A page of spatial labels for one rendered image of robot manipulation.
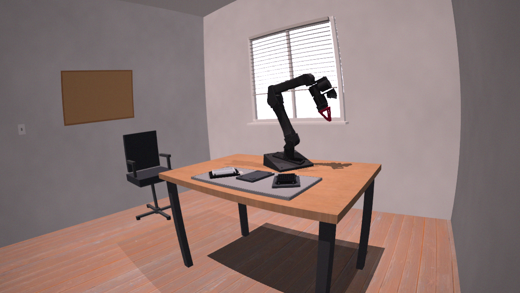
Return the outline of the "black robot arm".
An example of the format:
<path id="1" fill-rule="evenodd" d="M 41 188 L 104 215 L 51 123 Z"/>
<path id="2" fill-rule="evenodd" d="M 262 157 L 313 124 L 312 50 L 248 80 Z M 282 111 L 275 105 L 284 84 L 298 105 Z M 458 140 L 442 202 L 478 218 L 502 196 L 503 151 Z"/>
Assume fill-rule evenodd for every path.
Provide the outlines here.
<path id="1" fill-rule="evenodd" d="M 283 81 L 276 85 L 270 85 L 268 86 L 267 94 L 267 104 L 273 109 L 278 118 L 282 131 L 284 132 L 284 140 L 286 143 L 284 146 L 284 153 L 275 152 L 272 156 L 297 165 L 301 165 L 302 163 L 304 163 L 305 160 L 298 157 L 294 157 L 294 148 L 296 145 L 300 143 L 300 138 L 298 137 L 298 133 L 295 133 L 295 130 L 291 125 L 290 119 L 287 116 L 287 112 L 285 111 L 284 97 L 282 95 L 282 92 L 303 85 L 305 85 L 306 87 L 310 86 L 308 90 L 312 98 L 320 94 L 321 92 L 326 91 L 325 93 L 318 95 L 321 104 L 327 102 L 326 97 L 337 99 L 337 93 L 334 88 L 331 89 L 332 85 L 327 77 L 322 77 L 315 81 L 314 75 L 310 73 L 298 75 L 298 77 L 291 78 L 290 80 Z M 326 94 L 326 97 L 324 94 Z"/>

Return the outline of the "white well plate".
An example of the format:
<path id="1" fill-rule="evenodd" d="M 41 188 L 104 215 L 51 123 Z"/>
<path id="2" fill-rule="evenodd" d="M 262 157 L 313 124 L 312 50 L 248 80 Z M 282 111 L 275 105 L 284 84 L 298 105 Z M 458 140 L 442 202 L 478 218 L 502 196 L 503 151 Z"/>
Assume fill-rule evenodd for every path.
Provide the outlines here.
<path id="1" fill-rule="evenodd" d="M 215 175 L 229 175 L 229 174 L 233 174 L 233 172 L 236 173 L 236 171 L 233 167 L 212 170 L 213 176 L 214 176 L 214 174 Z"/>

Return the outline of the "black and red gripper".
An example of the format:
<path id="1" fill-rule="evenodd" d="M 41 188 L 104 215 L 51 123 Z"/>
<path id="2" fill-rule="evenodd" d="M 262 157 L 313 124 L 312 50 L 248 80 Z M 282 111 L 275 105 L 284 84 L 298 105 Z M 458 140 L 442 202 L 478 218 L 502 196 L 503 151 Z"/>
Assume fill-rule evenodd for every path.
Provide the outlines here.
<path id="1" fill-rule="evenodd" d="M 321 94 L 321 93 L 320 93 Z M 318 95 L 320 95 L 318 94 Z M 321 114 L 327 121 L 331 121 L 331 107 L 328 105 L 328 102 L 325 102 L 324 104 L 321 104 L 319 98 L 318 98 L 318 95 L 316 95 L 315 97 L 313 97 L 313 100 L 317 106 L 317 112 L 319 112 L 319 114 Z M 329 106 L 329 107 L 328 107 Z M 327 116 L 323 114 L 323 112 L 327 112 Z"/>

